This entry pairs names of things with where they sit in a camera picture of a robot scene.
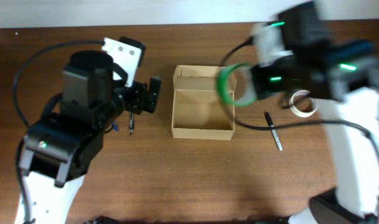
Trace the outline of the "white masking tape roll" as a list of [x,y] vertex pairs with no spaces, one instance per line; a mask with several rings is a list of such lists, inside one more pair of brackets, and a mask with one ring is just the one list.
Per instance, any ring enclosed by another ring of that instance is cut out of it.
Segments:
[[310,92],[307,90],[299,90],[295,92],[289,99],[290,110],[298,117],[307,118],[313,115],[318,104],[315,99],[310,98]]

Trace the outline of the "blue ballpoint pen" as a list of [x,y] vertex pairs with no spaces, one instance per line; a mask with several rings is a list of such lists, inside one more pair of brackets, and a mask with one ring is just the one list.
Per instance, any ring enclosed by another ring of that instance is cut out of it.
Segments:
[[115,132],[118,132],[119,131],[119,126],[117,124],[117,121],[113,121],[113,124],[112,124],[112,128]]

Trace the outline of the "green tape roll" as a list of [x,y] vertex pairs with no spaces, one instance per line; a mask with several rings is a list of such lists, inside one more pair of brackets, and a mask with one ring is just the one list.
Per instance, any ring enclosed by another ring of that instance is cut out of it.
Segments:
[[[258,96],[252,82],[252,75],[250,72],[250,66],[247,63],[238,63],[223,67],[217,78],[217,92],[221,100],[226,105],[233,105],[237,107],[249,106],[258,100]],[[231,92],[228,89],[228,81],[231,79],[233,73],[236,70],[240,70],[243,78],[245,79],[245,92],[240,99],[236,100],[231,96]]]

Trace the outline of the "black marker pen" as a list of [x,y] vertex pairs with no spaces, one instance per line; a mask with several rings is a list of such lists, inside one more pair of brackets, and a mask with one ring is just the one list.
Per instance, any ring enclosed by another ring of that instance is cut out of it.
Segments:
[[280,139],[279,139],[278,133],[277,133],[277,131],[276,131],[275,128],[274,128],[274,124],[273,124],[273,120],[272,120],[271,116],[270,116],[269,113],[266,112],[266,111],[264,112],[264,116],[265,116],[265,118],[266,118],[266,122],[267,122],[268,126],[269,126],[270,128],[273,128],[273,129],[271,130],[271,133],[272,133],[272,135],[273,135],[273,138],[274,138],[274,141],[275,141],[275,143],[276,143],[276,146],[277,146],[278,150],[279,150],[279,151],[282,151],[282,150],[283,150],[283,146],[282,146],[281,141],[280,141]]

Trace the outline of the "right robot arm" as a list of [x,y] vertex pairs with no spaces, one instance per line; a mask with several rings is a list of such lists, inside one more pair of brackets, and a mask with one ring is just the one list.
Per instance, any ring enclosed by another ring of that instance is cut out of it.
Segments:
[[306,90],[318,104],[337,183],[312,197],[288,223],[379,220],[379,56],[373,43],[334,44],[312,1],[280,12],[252,32],[259,64],[255,92],[265,99]]

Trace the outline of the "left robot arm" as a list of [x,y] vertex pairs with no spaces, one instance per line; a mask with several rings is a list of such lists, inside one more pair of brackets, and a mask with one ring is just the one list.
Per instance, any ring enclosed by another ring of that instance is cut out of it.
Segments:
[[16,223],[65,223],[115,119],[124,111],[156,109],[161,79],[128,87],[130,65],[97,50],[71,55],[63,70],[63,92],[49,100],[18,147]]

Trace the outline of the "open cardboard box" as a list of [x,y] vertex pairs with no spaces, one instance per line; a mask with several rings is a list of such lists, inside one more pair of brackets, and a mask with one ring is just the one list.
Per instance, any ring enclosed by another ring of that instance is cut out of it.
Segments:
[[178,65],[173,76],[171,131],[175,139],[231,140],[235,125],[217,92],[221,67]]

